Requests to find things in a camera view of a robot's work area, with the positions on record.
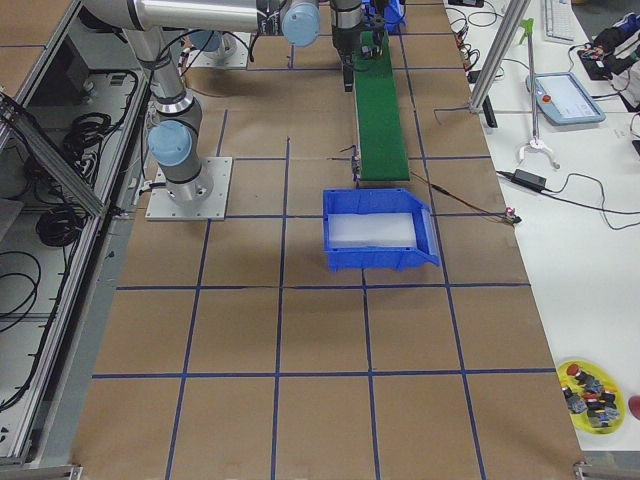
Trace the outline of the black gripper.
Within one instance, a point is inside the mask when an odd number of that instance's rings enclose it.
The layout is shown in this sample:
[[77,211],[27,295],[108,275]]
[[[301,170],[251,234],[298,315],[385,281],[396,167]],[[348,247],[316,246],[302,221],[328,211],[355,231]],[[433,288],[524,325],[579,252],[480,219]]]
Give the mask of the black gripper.
[[371,6],[376,15],[385,19],[386,9],[390,6],[390,0],[371,0]]
[[341,56],[345,92],[352,92],[354,70],[352,54],[360,44],[362,7],[360,0],[331,0],[332,41]]

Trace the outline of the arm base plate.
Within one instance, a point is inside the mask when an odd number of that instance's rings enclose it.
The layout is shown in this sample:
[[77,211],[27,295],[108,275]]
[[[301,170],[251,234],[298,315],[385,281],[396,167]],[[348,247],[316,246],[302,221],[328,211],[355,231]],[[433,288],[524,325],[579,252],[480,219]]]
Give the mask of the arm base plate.
[[191,31],[186,67],[213,69],[245,69],[251,35],[241,32]]
[[223,221],[232,176],[231,157],[204,157],[198,177],[189,183],[167,181],[158,168],[155,182],[164,186],[151,191],[146,209],[150,221]]

